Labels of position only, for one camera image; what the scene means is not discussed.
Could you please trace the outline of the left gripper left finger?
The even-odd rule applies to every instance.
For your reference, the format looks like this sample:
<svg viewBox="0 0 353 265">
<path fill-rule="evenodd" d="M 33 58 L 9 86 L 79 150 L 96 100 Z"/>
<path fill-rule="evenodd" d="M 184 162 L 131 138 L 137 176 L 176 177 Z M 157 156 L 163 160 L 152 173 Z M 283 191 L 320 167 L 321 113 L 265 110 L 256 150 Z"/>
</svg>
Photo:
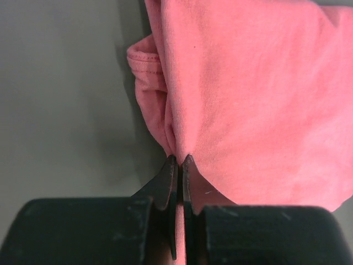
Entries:
<svg viewBox="0 0 353 265">
<path fill-rule="evenodd" d="M 2 264 L 171 264 L 177 257 L 178 165 L 130 197 L 27 202 L 1 246 Z"/>
</svg>

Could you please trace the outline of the pink t shirt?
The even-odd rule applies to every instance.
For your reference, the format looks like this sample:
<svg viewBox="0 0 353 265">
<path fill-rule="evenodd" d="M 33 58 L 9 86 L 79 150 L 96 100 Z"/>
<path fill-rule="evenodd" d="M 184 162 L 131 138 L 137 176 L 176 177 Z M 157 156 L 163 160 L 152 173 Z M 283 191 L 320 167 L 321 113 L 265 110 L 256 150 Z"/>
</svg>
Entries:
<svg viewBox="0 0 353 265">
<path fill-rule="evenodd" d="M 330 211 L 352 197 L 352 8 L 314 1 L 145 1 L 127 50 L 167 155 L 243 205 Z"/>
</svg>

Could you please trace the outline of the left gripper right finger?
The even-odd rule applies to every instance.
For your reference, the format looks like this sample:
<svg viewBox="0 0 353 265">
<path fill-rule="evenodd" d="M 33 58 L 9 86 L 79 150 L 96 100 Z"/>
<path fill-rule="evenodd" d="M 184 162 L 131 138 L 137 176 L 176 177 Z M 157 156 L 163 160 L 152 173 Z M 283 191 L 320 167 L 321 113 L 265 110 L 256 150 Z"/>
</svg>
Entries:
<svg viewBox="0 0 353 265">
<path fill-rule="evenodd" d="M 183 207 L 187 264 L 351 264 L 335 217 L 313 206 L 238 205 L 187 156 Z"/>
</svg>

